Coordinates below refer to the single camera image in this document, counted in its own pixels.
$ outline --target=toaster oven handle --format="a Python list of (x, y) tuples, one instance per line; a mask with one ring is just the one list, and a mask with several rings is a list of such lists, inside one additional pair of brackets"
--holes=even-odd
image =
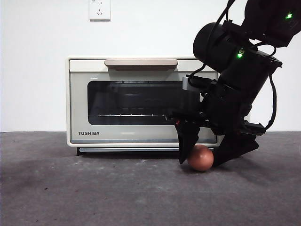
[(104, 64), (116, 71), (167, 71), (178, 65), (175, 59), (108, 59)]

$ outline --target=toaster oven door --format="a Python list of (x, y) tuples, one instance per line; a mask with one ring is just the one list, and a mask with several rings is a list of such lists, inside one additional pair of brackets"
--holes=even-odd
[[(71, 143), (98, 147), (178, 146), (172, 111), (196, 110), (197, 92), (182, 89), (182, 78), (190, 70), (118, 71), (103, 61), (99, 71), (71, 71)], [(203, 77), (217, 78), (215, 71)], [(198, 143), (215, 144), (217, 137), (202, 129)]]

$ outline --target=toaster oven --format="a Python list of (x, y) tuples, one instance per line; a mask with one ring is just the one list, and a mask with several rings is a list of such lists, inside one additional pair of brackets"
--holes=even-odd
[[(202, 97), (182, 89), (198, 69), (192, 57), (69, 57), (67, 144), (84, 152), (177, 151), (173, 110), (193, 111)], [(217, 79), (209, 67), (199, 76)], [(202, 128), (198, 144), (209, 148), (222, 137)]]

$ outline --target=toshiba logo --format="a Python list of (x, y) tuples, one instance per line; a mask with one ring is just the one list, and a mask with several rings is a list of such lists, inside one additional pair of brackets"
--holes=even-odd
[(79, 135), (99, 135), (99, 132), (79, 132)]

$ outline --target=black cable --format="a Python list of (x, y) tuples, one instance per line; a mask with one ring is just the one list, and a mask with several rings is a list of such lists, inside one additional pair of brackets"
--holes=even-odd
[(222, 14), (220, 15), (220, 17), (217, 19), (214, 27), (212, 28), (210, 34), (209, 34), (209, 37), (207, 39), (207, 44), (206, 44), (206, 50), (205, 50), (205, 59), (204, 59), (204, 62), (203, 62), (203, 65), (201, 68), (195, 70), (193, 73), (191, 73), (189, 76), (188, 76), (188, 83), (193, 86), (193, 87), (196, 87), (197, 86), (194, 86), (192, 83), (191, 83), (191, 78), (198, 72), (202, 71), (205, 67), (206, 67), (206, 62), (207, 62), (207, 56), (208, 56), (208, 52), (209, 52), (209, 47), (210, 47), (210, 41), (212, 39), (212, 36), (217, 28), (217, 26), (220, 24), (221, 20), (223, 19), (223, 17), (225, 16), (225, 14), (228, 12), (228, 10), (230, 9), (230, 7), (233, 5), (233, 3), (235, 2), (235, 0), (229, 0), (228, 3), (227, 3), (227, 6), (226, 8), (223, 10)]
[(271, 83), (272, 90), (273, 90), (273, 113), (270, 121), (268, 122), (268, 125), (265, 127), (266, 131), (273, 125), (277, 113), (277, 91), (271, 74), (269, 74), (269, 81)]
[(275, 53), (277, 52), (277, 48), (275, 46), (272, 46), (274, 47), (274, 51), (272, 52), (272, 54), (268, 55), (269, 57), (272, 57), (275, 55)]
[(270, 54), (270, 55), (267, 55), (268, 57), (272, 57), (276, 54), (277, 52), (277, 48), (271, 44), (268, 44), (268, 43), (265, 43), (265, 42), (259, 42), (259, 43), (256, 43), (255, 45), (252, 45), (250, 48), (253, 48), (253, 47), (259, 47), (259, 46), (264, 46), (264, 45), (269, 45), (269, 46), (272, 46), (274, 48), (274, 51)]
[(228, 9), (227, 12), (226, 12), (226, 20), (229, 21), (229, 9)]

